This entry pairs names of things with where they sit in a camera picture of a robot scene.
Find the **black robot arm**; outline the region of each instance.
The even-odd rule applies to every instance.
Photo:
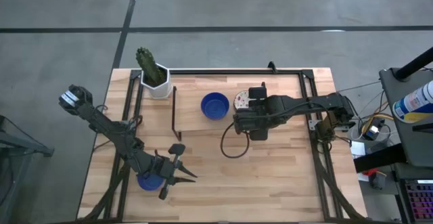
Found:
[[[268,130],[285,124],[292,116],[327,112],[327,118],[316,125],[322,139],[333,137],[335,127],[352,127],[354,116],[347,97],[339,93],[294,99],[287,95],[271,95],[263,83],[248,90],[249,106],[233,115],[237,134],[249,133],[251,140],[266,140]]]
[[[174,177],[176,169],[192,177],[196,177],[179,160],[180,155],[185,150],[183,144],[173,144],[168,151],[170,154],[175,155],[173,162],[168,157],[158,155],[157,151],[155,151],[155,156],[143,151],[144,142],[133,134],[137,125],[141,123],[141,117],[128,122],[113,122],[93,106],[93,98],[90,92],[83,87],[75,85],[69,86],[68,90],[59,98],[59,101],[59,105],[65,111],[72,115],[80,116],[89,122],[89,127],[92,130],[104,134],[113,142],[116,151],[137,175],[146,176],[154,174],[166,179],[165,186],[160,193],[161,199],[165,199],[168,185],[174,185],[179,182],[194,182],[190,179]]]

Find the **white pot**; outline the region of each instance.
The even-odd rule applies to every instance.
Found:
[[[150,95],[152,96],[152,98],[154,99],[166,99],[169,97],[169,95],[171,94],[171,91],[173,90],[173,84],[171,83],[171,78],[170,78],[170,70],[166,67],[164,67],[163,65],[159,65],[156,64],[158,67],[164,69],[166,71],[167,74],[167,78],[166,81],[161,84],[158,85],[157,87],[152,87],[150,85],[146,85],[144,83],[144,71],[141,71],[141,84],[146,87],[147,89],[149,89]]]

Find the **wooden tabletop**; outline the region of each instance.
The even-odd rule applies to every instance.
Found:
[[[329,68],[314,71],[319,95],[335,91]],[[129,82],[129,69],[113,70],[107,93],[105,114],[112,120],[122,117]],[[196,183],[179,183],[171,187],[165,201],[158,199],[159,190],[145,192],[131,172],[124,221],[189,222],[189,221],[322,221],[316,174],[305,116],[295,116],[286,125],[269,131],[266,141],[252,141],[248,153],[239,159],[225,158],[219,149],[222,129],[231,122],[233,106],[220,121],[211,121],[200,112],[203,95],[218,91],[229,100],[249,87],[266,82],[268,95],[301,97],[295,75],[172,75],[177,87],[176,129],[182,131],[186,151],[183,164],[198,178]],[[134,106],[136,93],[131,106]],[[172,99],[154,100],[144,91],[141,101],[143,123],[137,136],[145,142],[145,151],[167,150],[176,137],[171,131]],[[98,135],[96,144],[107,141]],[[228,154],[239,154],[245,148],[244,135],[230,130],[225,140]],[[93,153],[78,217],[91,211],[103,196],[110,182],[114,145],[109,143]],[[365,205],[357,180],[350,148],[335,140],[331,150],[338,187],[348,201],[366,216]],[[328,203],[332,206],[330,191]],[[117,201],[113,204],[117,210]]]

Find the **spray can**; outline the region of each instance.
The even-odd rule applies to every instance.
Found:
[[[392,111],[406,123],[414,123],[433,115],[433,81],[395,102]]]

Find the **gray floor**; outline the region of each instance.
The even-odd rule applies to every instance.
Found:
[[[121,27],[129,0],[0,0],[0,28]],[[433,0],[137,0],[131,26],[433,25]],[[74,83],[104,101],[119,34],[0,34],[0,114],[55,148],[33,156],[15,218],[75,218],[95,134],[63,111],[58,96]],[[431,47],[433,31],[129,34],[121,68],[150,48],[171,68],[331,67],[337,89],[376,81]],[[346,93],[361,109],[380,85]],[[365,109],[372,112],[376,100]],[[396,218],[390,196],[365,195],[370,217]]]

